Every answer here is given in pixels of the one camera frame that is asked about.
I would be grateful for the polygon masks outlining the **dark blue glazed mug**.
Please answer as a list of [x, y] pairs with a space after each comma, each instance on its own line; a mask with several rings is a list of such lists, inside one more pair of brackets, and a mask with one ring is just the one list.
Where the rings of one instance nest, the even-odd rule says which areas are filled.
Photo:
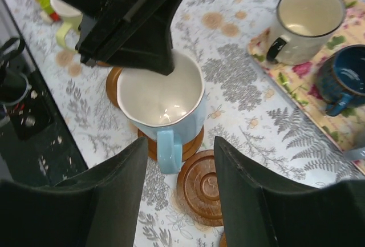
[[320, 67], [315, 86], [327, 103], [328, 116], [363, 106], [364, 45], [347, 46], [330, 56]]

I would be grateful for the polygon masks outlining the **light blue mug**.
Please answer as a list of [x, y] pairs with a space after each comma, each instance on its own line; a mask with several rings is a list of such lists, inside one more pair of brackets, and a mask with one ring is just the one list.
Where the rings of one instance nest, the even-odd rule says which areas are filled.
[[169, 75], [136, 68], [122, 69], [117, 103], [123, 114], [157, 144], [164, 174], [179, 173], [183, 145], [193, 140], [205, 121], [205, 82], [200, 66], [172, 50], [175, 69]]

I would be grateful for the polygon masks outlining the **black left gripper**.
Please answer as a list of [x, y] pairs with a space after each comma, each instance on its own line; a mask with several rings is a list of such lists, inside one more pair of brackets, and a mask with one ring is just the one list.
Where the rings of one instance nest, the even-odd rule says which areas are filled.
[[61, 0], [80, 10], [80, 61], [169, 75], [172, 19], [183, 0]]

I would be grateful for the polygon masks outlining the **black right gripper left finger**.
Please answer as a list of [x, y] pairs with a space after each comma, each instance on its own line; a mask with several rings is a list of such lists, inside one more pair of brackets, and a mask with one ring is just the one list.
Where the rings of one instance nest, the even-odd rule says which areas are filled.
[[147, 161], [140, 137], [54, 186], [1, 180], [1, 245], [132, 246]]

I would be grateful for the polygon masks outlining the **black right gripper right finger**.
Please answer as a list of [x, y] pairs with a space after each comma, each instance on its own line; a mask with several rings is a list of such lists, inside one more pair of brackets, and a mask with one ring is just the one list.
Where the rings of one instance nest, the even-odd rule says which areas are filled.
[[364, 181], [313, 188], [243, 155], [223, 137], [214, 160], [229, 246], [363, 246]]

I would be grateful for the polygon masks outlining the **yellow-green mug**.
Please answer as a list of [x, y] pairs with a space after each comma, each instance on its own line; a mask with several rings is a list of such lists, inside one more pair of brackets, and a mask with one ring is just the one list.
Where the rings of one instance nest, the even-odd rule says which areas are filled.
[[70, 30], [79, 34], [79, 26], [83, 18], [82, 12], [61, 0], [50, 0], [50, 4], [63, 22], [55, 34], [57, 44], [71, 52], [76, 52], [75, 48], [67, 45], [66, 35]]

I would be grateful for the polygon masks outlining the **cream mug with black handle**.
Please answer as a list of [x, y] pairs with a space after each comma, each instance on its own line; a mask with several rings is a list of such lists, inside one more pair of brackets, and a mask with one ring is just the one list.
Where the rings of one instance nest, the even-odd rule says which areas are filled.
[[313, 58], [346, 17], [344, 0], [279, 0], [266, 60], [289, 66]]

